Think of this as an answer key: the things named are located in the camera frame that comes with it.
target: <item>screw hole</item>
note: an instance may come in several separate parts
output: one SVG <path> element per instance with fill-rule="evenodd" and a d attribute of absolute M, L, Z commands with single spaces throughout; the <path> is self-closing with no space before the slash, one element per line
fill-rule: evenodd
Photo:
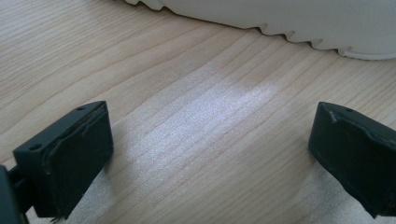
<path fill-rule="evenodd" d="M 29 147 L 29 150 L 34 151 L 34 150 L 38 150 L 39 148 L 41 148 L 41 145 L 40 144 L 35 144 L 34 146 Z"/>

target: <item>black clamp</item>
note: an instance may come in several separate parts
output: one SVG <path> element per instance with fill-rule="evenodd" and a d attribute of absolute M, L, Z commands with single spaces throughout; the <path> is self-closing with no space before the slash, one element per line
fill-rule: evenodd
<path fill-rule="evenodd" d="M 319 103 L 309 150 L 372 217 L 396 216 L 396 132 L 340 105 Z"/>
<path fill-rule="evenodd" d="M 25 213 L 68 218 L 113 153 L 106 102 L 83 105 L 14 150 L 0 165 L 0 220 L 28 223 Z"/>

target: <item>wood grain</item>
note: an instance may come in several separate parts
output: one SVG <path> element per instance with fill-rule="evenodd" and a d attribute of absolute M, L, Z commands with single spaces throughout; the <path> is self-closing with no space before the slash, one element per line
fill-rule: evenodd
<path fill-rule="evenodd" d="M 108 103 L 114 156 L 61 223 L 396 222 L 372 219 L 307 151 L 319 101 L 396 129 L 395 60 L 111 0 L 3 0 L 0 28 L 8 169 L 69 110 Z"/>

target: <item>white object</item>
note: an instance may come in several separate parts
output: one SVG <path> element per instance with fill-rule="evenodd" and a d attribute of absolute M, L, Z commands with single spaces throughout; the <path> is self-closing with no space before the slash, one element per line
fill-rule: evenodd
<path fill-rule="evenodd" d="M 137 4 L 139 0 L 126 0 Z M 142 0 L 152 9 L 239 28 L 259 27 L 266 35 L 343 56 L 396 58 L 396 0 Z"/>

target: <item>table surface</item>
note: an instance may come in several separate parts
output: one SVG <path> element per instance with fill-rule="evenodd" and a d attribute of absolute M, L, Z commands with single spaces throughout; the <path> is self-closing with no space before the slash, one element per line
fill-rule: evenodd
<path fill-rule="evenodd" d="M 68 111 L 108 103 L 114 155 L 61 223 L 396 222 L 372 219 L 307 151 L 320 101 L 396 129 L 395 60 L 121 0 L 3 0 L 0 25 L 8 169 Z"/>

